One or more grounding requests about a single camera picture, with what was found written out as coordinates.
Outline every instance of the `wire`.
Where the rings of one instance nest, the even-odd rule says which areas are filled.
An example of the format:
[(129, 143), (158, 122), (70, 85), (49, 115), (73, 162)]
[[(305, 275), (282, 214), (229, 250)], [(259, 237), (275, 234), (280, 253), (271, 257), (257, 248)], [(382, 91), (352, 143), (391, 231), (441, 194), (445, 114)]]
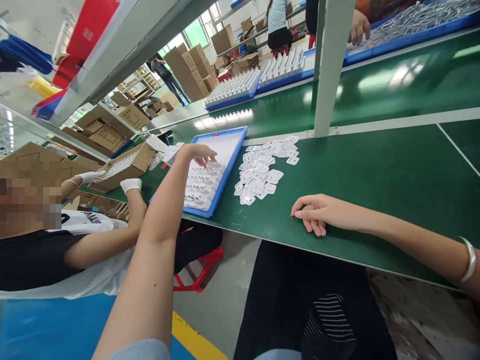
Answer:
[(371, 48), (403, 36), (420, 33), (477, 11), (480, 11), (478, 0), (436, 0), (427, 4), (417, 2), (372, 32), (367, 46)]

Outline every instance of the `bracelet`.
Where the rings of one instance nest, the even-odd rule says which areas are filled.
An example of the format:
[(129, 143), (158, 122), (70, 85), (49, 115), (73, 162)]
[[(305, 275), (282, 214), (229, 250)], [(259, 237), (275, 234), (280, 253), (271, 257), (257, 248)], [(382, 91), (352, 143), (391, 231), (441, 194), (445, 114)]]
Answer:
[(462, 239), (463, 242), (465, 243), (466, 248), (468, 249), (468, 257), (469, 257), (468, 270), (460, 280), (460, 282), (463, 284), (467, 282), (474, 274), (475, 266), (477, 264), (477, 254), (475, 253), (475, 249), (472, 246), (472, 244), (466, 238), (462, 236), (459, 236), (459, 238)]
[(80, 184), (80, 185), (78, 185), (78, 184), (77, 184), (75, 181), (73, 181), (73, 180), (70, 180), (70, 179), (68, 179), (68, 180), (65, 180), (65, 181), (68, 181), (68, 182), (71, 182), (72, 184), (75, 184), (75, 186), (76, 186), (77, 188), (78, 188), (78, 187), (81, 185), (81, 184)]

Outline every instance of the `green workbench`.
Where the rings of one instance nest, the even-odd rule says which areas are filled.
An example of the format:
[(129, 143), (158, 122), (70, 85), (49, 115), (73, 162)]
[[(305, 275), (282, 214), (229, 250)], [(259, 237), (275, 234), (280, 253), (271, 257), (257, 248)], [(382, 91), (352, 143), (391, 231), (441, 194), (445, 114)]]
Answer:
[[(332, 125), (480, 106), (480, 78), (474, 71), (480, 64), (480, 51), (465, 51), (478, 43), (476, 32), (455, 42), (432, 46), (429, 51), (422, 49), (342, 73), (343, 89), (337, 97)], [(413, 78), (392, 81), (392, 75), (406, 66)], [(310, 130), (315, 115), (312, 108), (315, 86), (315, 83), (300, 85), (211, 114), (215, 117), (231, 111), (253, 110), (251, 118), (234, 123), (195, 127), (196, 122), (206, 118), (203, 116), (168, 128), (176, 142), (185, 143), (198, 134), (244, 125), (248, 125), (248, 139)], [(441, 126), (469, 161), (480, 168), (480, 120)], [(374, 236), (333, 227), (327, 229), (323, 238), (307, 233), (300, 220), (290, 218), (293, 203), (303, 195), (324, 193), (445, 236), (461, 235), (480, 247), (476, 237), (480, 177), (437, 125), (311, 138), (296, 145), (300, 158), (297, 165), (278, 159), (273, 166), (284, 172), (274, 195), (251, 206), (240, 205), (239, 197), (233, 195), (239, 180), (237, 168), (245, 152), (243, 147), (214, 215), (205, 219), (184, 213), (184, 217), (441, 285), (448, 283)], [(141, 177), (145, 201), (150, 200), (167, 171), (157, 166)], [(120, 188), (106, 196), (126, 201)]]

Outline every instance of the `hand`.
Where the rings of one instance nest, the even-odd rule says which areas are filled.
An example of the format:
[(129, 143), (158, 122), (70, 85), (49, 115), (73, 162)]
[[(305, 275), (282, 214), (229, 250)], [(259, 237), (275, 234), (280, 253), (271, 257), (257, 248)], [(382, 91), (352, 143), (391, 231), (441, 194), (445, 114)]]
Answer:
[(139, 178), (125, 179), (123, 181), (120, 181), (120, 186), (125, 194), (128, 190), (132, 189), (142, 190), (142, 180), (140, 180)]
[(203, 168), (207, 167), (207, 163), (211, 160), (216, 162), (215, 156), (217, 153), (209, 148), (207, 145), (202, 144), (186, 144), (180, 149), (183, 152), (186, 152), (190, 159), (195, 160), (195, 162)]
[(314, 229), (312, 221), (318, 221), (318, 228), (321, 231), (321, 235), (324, 236), (327, 233), (325, 223), (340, 229), (366, 233), (379, 222), (381, 213), (335, 197), (318, 194), (299, 198), (293, 204), (290, 215), (303, 219), (303, 224), (308, 232), (310, 232), (309, 226), (305, 220), (307, 222), (310, 221), (312, 229)]
[(370, 23), (367, 17), (358, 10), (353, 10), (353, 18), (351, 20), (350, 34), (348, 35), (348, 42), (353, 46), (362, 43), (364, 39), (370, 39)]
[(86, 183), (99, 183), (102, 181), (100, 178), (102, 175), (106, 173), (105, 170), (102, 171), (89, 171), (85, 172), (83, 174), (78, 174), (77, 176), (81, 177), (81, 183), (86, 184)]

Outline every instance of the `jeans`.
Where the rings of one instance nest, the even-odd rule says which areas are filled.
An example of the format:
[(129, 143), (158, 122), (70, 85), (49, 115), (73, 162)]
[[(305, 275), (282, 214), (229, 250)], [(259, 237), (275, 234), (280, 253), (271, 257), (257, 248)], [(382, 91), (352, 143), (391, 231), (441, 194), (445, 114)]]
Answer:
[(180, 91), (180, 93), (183, 95), (183, 97), (189, 101), (189, 97), (187, 96), (187, 94), (185, 94), (184, 90), (182, 89), (182, 87), (180, 86), (180, 84), (177, 82), (177, 79), (175, 79), (175, 77), (172, 75), (170, 76), (170, 78), (168, 80), (164, 80), (165, 82), (165, 85), (167, 86), (167, 88), (176, 96), (176, 98), (178, 99), (178, 101), (183, 105), (185, 106), (185, 103), (184, 101), (182, 100), (182, 98), (180, 97), (179, 93), (177, 92), (177, 89), (178, 91)]

